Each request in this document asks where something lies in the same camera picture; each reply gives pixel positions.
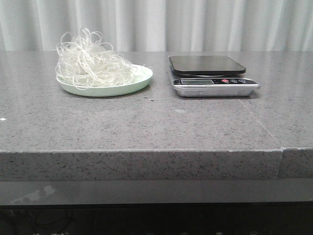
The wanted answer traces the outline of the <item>white vermicelli noodle bundle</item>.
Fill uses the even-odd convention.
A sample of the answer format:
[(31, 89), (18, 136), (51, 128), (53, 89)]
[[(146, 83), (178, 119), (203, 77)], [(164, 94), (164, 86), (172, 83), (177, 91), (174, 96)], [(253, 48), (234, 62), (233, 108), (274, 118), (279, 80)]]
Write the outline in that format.
[(115, 51), (111, 43), (104, 42), (99, 31), (82, 27), (76, 36), (66, 32), (56, 52), (59, 56), (56, 77), (80, 90), (128, 85), (134, 81), (137, 67)]

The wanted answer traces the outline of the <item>light green round plate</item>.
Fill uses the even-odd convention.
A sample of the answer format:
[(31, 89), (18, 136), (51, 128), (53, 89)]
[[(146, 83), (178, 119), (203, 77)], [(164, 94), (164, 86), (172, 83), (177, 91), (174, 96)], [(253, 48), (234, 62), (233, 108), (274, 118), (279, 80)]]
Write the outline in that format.
[(92, 87), (85, 88), (80, 87), (77, 88), (72, 84), (68, 84), (64, 82), (59, 76), (57, 76), (57, 81), (60, 83), (61, 87), (71, 93), (80, 96), (87, 97), (111, 97), (111, 96), (119, 96), (125, 94), (131, 94), (137, 91), (142, 90), (146, 86), (149, 85), (150, 80), (153, 75), (153, 71), (150, 68), (140, 65), (134, 65), (134, 79), (133, 83), (127, 85), (118, 85), (118, 86), (110, 86), (110, 87)]

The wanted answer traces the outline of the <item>black silver kitchen scale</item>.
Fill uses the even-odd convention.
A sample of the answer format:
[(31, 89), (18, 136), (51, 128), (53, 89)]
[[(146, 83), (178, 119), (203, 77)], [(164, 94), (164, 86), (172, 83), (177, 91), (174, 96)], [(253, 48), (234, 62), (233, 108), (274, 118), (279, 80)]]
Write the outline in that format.
[(172, 88), (182, 97), (246, 97), (259, 88), (246, 68), (227, 56), (169, 57)]

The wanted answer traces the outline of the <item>white pleated curtain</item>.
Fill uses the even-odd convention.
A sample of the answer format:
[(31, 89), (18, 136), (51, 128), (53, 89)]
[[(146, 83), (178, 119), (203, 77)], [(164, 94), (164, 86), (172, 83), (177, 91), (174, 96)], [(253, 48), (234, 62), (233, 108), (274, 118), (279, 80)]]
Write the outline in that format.
[(311, 51), (310, 0), (3, 0), (1, 50), (53, 50), (81, 27), (119, 51)]

